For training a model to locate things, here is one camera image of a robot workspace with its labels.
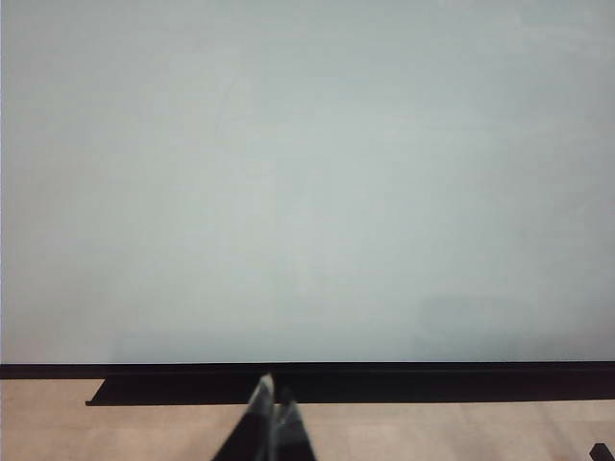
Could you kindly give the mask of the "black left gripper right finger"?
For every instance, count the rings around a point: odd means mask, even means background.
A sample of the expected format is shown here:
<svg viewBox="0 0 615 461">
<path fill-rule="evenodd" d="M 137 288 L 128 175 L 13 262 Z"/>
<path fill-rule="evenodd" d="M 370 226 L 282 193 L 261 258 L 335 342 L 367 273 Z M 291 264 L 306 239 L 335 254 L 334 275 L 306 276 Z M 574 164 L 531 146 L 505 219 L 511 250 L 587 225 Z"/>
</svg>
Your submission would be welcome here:
<svg viewBox="0 0 615 461">
<path fill-rule="evenodd" d="M 275 413 L 275 459 L 316 461 L 298 402 L 288 388 L 283 388 Z"/>
</svg>

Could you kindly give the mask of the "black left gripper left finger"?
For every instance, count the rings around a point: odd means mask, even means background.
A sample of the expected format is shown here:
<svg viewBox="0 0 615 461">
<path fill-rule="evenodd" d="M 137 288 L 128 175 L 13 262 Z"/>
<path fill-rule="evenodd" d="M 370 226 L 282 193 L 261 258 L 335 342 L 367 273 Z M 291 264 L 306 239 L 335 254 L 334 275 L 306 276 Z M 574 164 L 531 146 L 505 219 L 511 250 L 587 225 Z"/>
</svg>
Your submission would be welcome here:
<svg viewBox="0 0 615 461">
<path fill-rule="evenodd" d="M 274 423 L 275 386 L 270 374 L 262 376 L 246 410 L 213 461 L 262 461 L 270 457 Z"/>
</svg>

